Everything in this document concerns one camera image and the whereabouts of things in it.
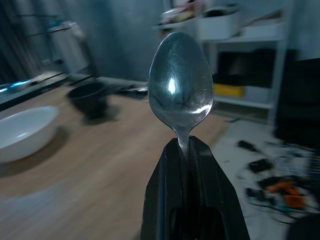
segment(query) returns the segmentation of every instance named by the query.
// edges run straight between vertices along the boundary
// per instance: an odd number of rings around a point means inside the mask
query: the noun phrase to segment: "white storage box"
[[[244,97],[248,101],[256,103],[269,103],[271,89],[259,86],[246,86]]]
[[[197,20],[200,40],[229,39],[240,30],[239,13],[230,15],[202,17]]]
[[[277,19],[257,20],[243,28],[242,35],[246,38],[280,37],[284,23]]]

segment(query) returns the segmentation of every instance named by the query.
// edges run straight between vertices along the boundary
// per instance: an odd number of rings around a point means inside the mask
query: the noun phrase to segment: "shelving unit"
[[[259,108],[259,109],[272,109],[272,103],[260,103],[254,102],[249,100],[241,99],[240,97],[231,97],[231,96],[223,96],[223,95],[214,95],[214,100],[216,102],[226,103],[226,104],[235,104],[235,105],[242,105],[252,108]]]
[[[284,73],[285,59],[288,48],[288,38],[291,28],[291,19],[294,11],[295,0],[284,0],[284,6],[282,8],[282,20],[284,22],[284,29],[281,35],[274,37],[245,37],[245,36],[234,36],[224,40],[200,40],[198,42],[203,45],[203,50],[205,51],[210,70],[212,74],[215,74],[218,69],[218,55],[220,44],[256,44],[256,43],[274,43],[276,49],[276,56],[274,61],[274,68],[272,74],[272,85],[270,89],[270,100],[269,102],[255,102],[250,101],[244,97],[228,97],[222,95],[215,95],[214,100],[216,102],[227,103],[232,105],[247,106],[252,108],[259,108],[268,111],[266,122],[273,126],[277,113],[277,104],[279,100],[279,95],[281,91],[282,78]],[[167,25],[162,25],[161,29],[175,29],[177,31],[185,32],[183,28],[188,26],[188,33],[190,34],[190,24],[191,21],[195,23],[196,18],[190,19],[185,22],[172,23]],[[191,34],[193,37],[197,38],[197,24],[193,25],[194,33]]]

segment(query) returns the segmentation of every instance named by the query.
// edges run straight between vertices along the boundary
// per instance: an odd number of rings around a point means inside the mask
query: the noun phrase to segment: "white shelf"
[[[241,99],[240,97],[230,97],[230,96],[221,96],[221,95],[214,95],[214,101],[226,104],[234,104],[234,105],[241,105],[259,109],[272,109],[273,105],[271,103],[260,103],[260,102],[253,102],[245,99]]]
[[[202,40],[203,43],[232,44],[232,43],[255,43],[255,42],[277,42],[282,39],[281,36],[273,37],[246,37],[234,36],[223,40]]]
[[[178,29],[184,27],[187,23],[193,21],[195,18],[188,19],[182,22],[175,22],[175,23],[168,23],[168,24],[161,24],[161,25],[154,25],[153,29]]]

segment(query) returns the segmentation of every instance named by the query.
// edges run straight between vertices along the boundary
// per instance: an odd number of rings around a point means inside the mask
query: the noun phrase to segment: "orange object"
[[[283,195],[289,208],[303,209],[305,207],[305,197],[303,195]]]
[[[266,189],[271,193],[280,193],[289,208],[303,209],[305,207],[304,195],[300,194],[299,190],[289,180],[281,180]]]

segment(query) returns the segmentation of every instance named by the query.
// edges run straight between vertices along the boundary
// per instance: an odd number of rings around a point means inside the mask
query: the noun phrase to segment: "spoon handle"
[[[182,150],[183,156],[186,161],[189,160],[189,132],[179,131],[176,133],[178,143]]]

